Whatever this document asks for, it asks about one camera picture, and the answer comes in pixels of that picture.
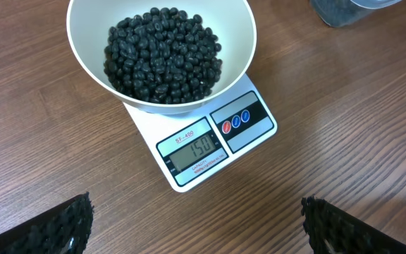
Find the black beans in bowl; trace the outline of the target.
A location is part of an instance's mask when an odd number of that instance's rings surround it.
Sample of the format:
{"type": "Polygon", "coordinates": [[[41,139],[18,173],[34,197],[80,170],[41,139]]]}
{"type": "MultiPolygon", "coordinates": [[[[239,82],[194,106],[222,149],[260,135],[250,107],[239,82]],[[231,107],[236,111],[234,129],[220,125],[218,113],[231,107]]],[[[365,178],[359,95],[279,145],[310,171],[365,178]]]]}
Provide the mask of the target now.
{"type": "Polygon", "coordinates": [[[221,78],[218,37],[200,15],[151,8],[109,28],[104,73],[113,88],[154,104],[196,102],[221,78]]]}

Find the black beans in container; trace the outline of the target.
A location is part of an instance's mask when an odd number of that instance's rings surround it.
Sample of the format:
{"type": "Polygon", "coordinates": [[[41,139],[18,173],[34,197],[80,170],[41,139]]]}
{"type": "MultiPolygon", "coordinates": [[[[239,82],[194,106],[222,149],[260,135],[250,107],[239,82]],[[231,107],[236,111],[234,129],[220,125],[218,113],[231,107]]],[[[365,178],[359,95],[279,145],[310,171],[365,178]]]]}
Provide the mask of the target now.
{"type": "Polygon", "coordinates": [[[309,3],[320,19],[333,28],[352,25],[374,12],[351,0],[310,0],[309,3]]]}

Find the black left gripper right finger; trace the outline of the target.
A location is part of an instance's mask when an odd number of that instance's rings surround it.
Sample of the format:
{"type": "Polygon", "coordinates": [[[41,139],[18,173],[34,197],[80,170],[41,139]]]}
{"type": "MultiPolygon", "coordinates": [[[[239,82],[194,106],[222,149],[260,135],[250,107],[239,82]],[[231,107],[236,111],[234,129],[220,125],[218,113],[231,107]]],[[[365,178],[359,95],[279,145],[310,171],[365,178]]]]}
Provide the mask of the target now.
{"type": "Polygon", "coordinates": [[[303,229],[314,254],[406,254],[406,244],[314,196],[301,199],[303,229]]]}

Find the white digital kitchen scale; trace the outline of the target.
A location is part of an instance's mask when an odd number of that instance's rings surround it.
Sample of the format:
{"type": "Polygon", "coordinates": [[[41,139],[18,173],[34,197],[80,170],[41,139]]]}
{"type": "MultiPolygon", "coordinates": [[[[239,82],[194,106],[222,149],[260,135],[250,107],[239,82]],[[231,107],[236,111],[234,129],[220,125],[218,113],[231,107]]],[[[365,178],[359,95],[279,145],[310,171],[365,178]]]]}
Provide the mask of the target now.
{"type": "Polygon", "coordinates": [[[273,136],[278,124],[244,75],[202,107],[175,115],[126,107],[172,189],[184,193],[273,136]]]}

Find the white round bowl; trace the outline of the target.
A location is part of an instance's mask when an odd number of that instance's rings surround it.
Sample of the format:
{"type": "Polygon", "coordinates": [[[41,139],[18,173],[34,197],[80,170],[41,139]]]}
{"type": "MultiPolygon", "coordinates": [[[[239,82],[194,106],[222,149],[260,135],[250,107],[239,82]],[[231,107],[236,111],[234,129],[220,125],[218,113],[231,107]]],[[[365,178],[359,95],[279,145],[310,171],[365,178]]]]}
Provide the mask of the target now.
{"type": "Polygon", "coordinates": [[[257,27],[246,0],[72,0],[66,29],[76,59],[96,83],[123,103],[152,114],[181,114],[220,98],[245,74],[257,46],[257,27]],[[218,36],[221,77],[208,97],[185,104],[154,104],[119,93],[109,82],[103,67],[109,28],[153,7],[176,7],[189,16],[199,14],[204,26],[218,36]]]}

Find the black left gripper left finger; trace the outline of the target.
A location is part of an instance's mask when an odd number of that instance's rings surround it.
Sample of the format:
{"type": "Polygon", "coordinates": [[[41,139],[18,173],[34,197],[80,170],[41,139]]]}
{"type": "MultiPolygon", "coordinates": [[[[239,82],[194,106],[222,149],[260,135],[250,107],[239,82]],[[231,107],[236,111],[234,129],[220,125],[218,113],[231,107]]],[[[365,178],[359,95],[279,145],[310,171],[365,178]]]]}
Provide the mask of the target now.
{"type": "Polygon", "coordinates": [[[0,253],[81,254],[93,219],[90,194],[79,194],[0,234],[0,253]]]}

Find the clear plastic container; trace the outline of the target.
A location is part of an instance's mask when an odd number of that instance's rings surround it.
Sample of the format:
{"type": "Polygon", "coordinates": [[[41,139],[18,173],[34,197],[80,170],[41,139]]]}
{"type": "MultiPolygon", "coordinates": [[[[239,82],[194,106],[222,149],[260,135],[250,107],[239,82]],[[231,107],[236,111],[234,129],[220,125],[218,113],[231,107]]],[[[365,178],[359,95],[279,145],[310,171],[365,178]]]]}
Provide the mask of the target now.
{"type": "Polygon", "coordinates": [[[310,0],[309,4],[325,24],[341,28],[399,2],[401,0],[310,0]]]}

